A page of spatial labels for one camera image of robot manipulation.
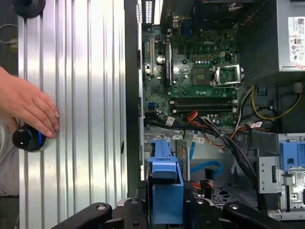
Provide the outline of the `person's bare hand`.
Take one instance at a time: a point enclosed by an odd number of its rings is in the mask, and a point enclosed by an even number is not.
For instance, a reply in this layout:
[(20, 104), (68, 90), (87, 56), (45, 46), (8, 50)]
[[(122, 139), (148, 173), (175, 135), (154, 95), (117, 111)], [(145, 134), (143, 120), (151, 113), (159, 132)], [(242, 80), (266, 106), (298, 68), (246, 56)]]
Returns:
[(14, 132), (17, 121), (29, 124), (49, 138), (59, 130), (59, 112), (54, 101), (40, 89), (0, 69), (0, 117)]

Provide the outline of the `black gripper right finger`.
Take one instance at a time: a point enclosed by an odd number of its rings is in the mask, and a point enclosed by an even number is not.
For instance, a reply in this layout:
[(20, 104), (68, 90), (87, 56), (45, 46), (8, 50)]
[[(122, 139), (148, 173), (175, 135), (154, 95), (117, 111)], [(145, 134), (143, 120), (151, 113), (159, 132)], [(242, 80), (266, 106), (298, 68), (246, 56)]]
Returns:
[(285, 229), (286, 225), (240, 202), (217, 208), (205, 198), (189, 201), (190, 229)]

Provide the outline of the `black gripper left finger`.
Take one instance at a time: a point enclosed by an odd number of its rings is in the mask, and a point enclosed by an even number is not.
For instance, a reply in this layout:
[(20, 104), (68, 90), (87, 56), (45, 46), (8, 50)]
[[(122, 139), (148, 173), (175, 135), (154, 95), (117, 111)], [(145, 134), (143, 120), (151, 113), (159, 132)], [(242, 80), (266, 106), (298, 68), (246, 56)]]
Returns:
[(145, 229), (147, 215), (144, 202), (138, 198), (126, 198), (115, 208), (107, 203), (94, 203), (63, 222), (55, 229)]

